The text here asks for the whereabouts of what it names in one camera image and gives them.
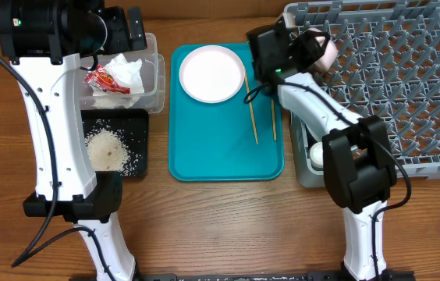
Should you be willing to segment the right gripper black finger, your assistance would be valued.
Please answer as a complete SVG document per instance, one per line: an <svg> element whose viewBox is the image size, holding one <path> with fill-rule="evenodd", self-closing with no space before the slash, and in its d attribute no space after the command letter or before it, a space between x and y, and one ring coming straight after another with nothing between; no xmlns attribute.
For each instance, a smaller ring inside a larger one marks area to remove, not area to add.
<svg viewBox="0 0 440 281"><path fill-rule="evenodd" d="M330 39L328 32L306 30L293 40L293 45L305 53L324 53Z"/></svg>
<svg viewBox="0 0 440 281"><path fill-rule="evenodd" d="M328 63L326 55L311 55L307 53L300 54L297 59L297 69L301 73L328 71Z"/></svg>

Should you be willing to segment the pink bowl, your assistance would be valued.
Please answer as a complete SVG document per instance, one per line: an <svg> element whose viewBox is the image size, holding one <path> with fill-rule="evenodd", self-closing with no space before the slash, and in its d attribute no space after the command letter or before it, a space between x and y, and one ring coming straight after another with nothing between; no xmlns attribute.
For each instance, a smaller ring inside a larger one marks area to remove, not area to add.
<svg viewBox="0 0 440 281"><path fill-rule="evenodd" d="M331 38L327 39L326 36L316 36L315 39L317 40L319 45L325 50L324 55L326 55L329 71L332 64L338 57L338 49Z"/></svg>

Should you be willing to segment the white napkin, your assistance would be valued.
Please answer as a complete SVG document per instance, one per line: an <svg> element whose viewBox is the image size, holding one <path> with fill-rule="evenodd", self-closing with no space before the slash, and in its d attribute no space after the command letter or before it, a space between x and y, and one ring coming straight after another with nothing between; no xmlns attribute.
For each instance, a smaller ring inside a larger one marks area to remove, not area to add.
<svg viewBox="0 0 440 281"><path fill-rule="evenodd" d="M101 109L131 108L144 93L144 85L140 76L142 61L129 62L123 53L118 54L109 63L103 66L115 79L117 84L130 89L130 94L117 94L93 90L96 97L93 107Z"/></svg>

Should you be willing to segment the red snack wrapper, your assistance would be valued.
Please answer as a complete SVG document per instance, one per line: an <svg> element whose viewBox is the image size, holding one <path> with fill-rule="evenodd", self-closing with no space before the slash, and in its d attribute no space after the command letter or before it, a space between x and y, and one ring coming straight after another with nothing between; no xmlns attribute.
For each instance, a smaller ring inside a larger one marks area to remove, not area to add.
<svg viewBox="0 0 440 281"><path fill-rule="evenodd" d="M95 90L117 94L130 94L130 89L117 84L115 79L102 65L97 65L94 71L90 71L86 75L84 82Z"/></svg>

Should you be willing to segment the pink plate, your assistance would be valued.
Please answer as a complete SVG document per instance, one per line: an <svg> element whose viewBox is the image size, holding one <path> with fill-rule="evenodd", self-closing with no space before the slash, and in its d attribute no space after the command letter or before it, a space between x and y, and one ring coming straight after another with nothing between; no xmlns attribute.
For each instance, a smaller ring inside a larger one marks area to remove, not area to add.
<svg viewBox="0 0 440 281"><path fill-rule="evenodd" d="M181 62L179 82L193 99L215 104L229 100L245 83L241 58L229 48L205 45L190 52Z"/></svg>

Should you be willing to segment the cream cup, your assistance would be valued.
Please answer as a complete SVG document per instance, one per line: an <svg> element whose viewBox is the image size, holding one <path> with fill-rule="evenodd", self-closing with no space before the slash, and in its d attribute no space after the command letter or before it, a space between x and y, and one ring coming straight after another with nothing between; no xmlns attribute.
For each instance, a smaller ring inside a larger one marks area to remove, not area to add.
<svg viewBox="0 0 440 281"><path fill-rule="evenodd" d="M313 144L309 149L309 159L311 166L316 170L322 170L324 167L324 152L321 142Z"/></svg>

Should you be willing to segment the rice food scraps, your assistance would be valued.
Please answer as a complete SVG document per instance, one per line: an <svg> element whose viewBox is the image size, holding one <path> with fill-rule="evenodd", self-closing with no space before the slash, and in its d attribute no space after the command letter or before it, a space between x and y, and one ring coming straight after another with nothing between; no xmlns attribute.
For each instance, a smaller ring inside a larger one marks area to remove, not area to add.
<svg viewBox="0 0 440 281"><path fill-rule="evenodd" d="M127 137L120 124L112 124L108 119L90 119L83 121L85 126L84 142L91 165L95 171L116 171L122 176L139 176L141 153L130 145L135 137Z"/></svg>

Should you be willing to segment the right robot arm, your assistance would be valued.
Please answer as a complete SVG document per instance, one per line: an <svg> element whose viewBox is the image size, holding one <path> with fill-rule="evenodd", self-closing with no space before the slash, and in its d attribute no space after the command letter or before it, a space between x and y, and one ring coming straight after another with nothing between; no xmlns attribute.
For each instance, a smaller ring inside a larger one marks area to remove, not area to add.
<svg viewBox="0 0 440 281"><path fill-rule="evenodd" d="M343 210L346 253L343 265L354 280L379 280L386 263L382 253L382 219L390 189L396 184L395 159L384 122L339 104L314 80L338 57L328 32L299 32L288 14L246 34L260 86L244 101L267 88L279 104L296 115L322 146L325 187Z"/></svg>

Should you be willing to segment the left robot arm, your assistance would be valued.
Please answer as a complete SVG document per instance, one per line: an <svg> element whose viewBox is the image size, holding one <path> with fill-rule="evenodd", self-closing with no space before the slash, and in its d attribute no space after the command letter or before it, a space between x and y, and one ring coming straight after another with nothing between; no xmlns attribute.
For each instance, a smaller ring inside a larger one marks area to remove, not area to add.
<svg viewBox="0 0 440 281"><path fill-rule="evenodd" d="M30 217L61 216L81 234L99 280L138 280L119 224L122 177L93 169L80 112L83 57L143 50L140 11L132 20L102 1L0 0L0 63L18 80L34 144L37 182Z"/></svg>

